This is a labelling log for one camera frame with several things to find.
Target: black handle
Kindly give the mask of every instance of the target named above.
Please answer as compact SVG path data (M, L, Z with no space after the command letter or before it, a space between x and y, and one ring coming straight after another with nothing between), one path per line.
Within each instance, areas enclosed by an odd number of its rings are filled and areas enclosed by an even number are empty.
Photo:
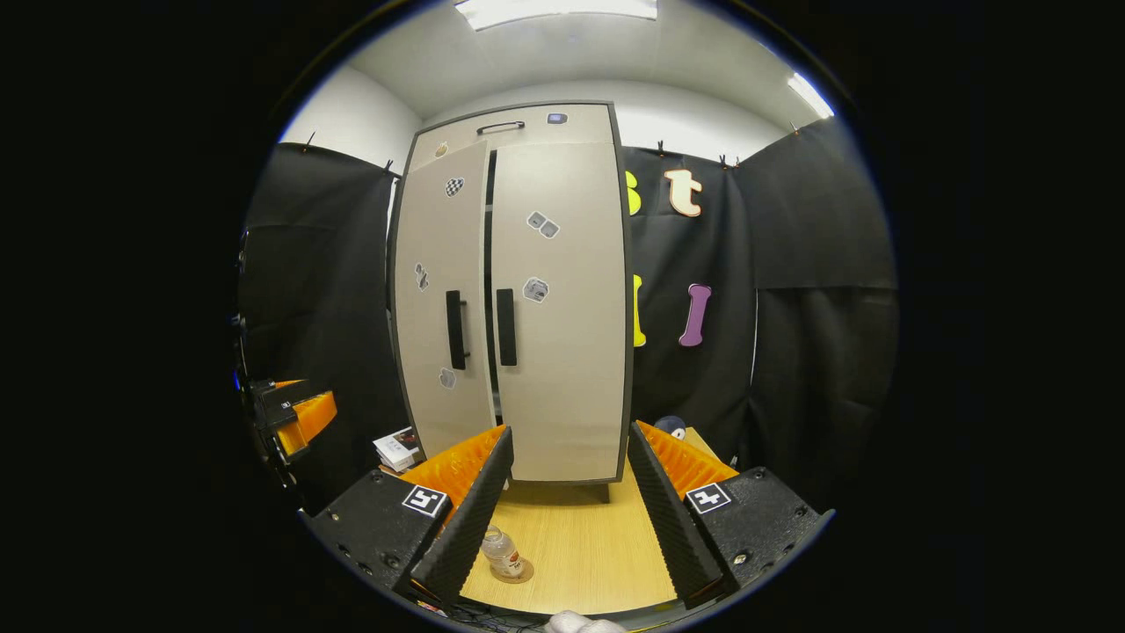
M460 290L446 291L446 326L449 328L449 363L454 370L465 369L465 360L469 354L465 352L465 334L461 332L461 300Z
M523 127L524 123L522 120L505 120L504 123L494 123L492 125L486 125L484 127L478 127L477 128L477 134L484 134L485 129L488 129L489 127L500 127L502 125L516 125L519 127Z
M515 365L515 305L512 288L496 290L496 323L500 326L500 364Z

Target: ceiling light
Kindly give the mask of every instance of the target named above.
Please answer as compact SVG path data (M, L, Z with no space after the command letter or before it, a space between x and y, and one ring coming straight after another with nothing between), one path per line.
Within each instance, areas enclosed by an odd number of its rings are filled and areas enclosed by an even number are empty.
M474 30L558 13L611 13L656 19L656 0L466 0L454 7Z
M828 103L820 98L820 94L818 94L812 88L812 84L806 81L803 76L794 73L793 76L789 79L789 87L792 88L794 92L800 94L807 103L812 106L812 109L817 110L820 118L828 118L832 116L832 109L828 107Z

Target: black foam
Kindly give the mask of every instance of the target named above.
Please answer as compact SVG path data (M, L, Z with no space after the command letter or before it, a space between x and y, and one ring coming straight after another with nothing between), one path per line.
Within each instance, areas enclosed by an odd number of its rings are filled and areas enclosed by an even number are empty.
M508 427L496 441L480 474L446 531L411 572L414 580L443 605L457 602L472 570L477 550L504 490L504 481L511 476L513 459L512 429Z
M629 463L676 596L687 608L716 597L722 590L722 570L637 423L629 425Z

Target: cabinet door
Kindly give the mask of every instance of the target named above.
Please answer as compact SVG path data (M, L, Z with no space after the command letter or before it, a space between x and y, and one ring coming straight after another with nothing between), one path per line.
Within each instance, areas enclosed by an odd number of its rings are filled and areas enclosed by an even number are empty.
M613 144L500 147L494 178L495 358L512 477L615 479L632 288Z
M496 426L484 308L487 175L488 144L480 142L403 183L393 326L414 431L431 458ZM450 302L451 291L465 305ZM451 351L458 335L467 358Z

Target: black curtain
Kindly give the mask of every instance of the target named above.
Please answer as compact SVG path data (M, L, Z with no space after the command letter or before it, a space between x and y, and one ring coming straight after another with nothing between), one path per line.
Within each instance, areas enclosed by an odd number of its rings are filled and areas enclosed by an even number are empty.
M747 390L754 346L754 257L750 219L731 171L720 163L670 152L624 147L637 179L640 209L630 219L633 273L644 347L633 349L632 418L654 424L680 416L729 463L748 446ZM673 208L664 172L691 171L702 184L688 217ZM703 343L682 347L692 283L711 287ZM747 456L737 467L746 468Z
M645 347L632 415L695 427L720 460L765 465L824 509L853 481L894 365L898 295L878 191L847 128L819 120L738 166L626 147ZM677 212L664 171L702 184ZM687 286L712 288L684 349Z
M336 401L336 418L292 468L309 510L378 467L372 440L410 425L386 311L392 181L362 160L282 143L246 217L246 372L312 380Z

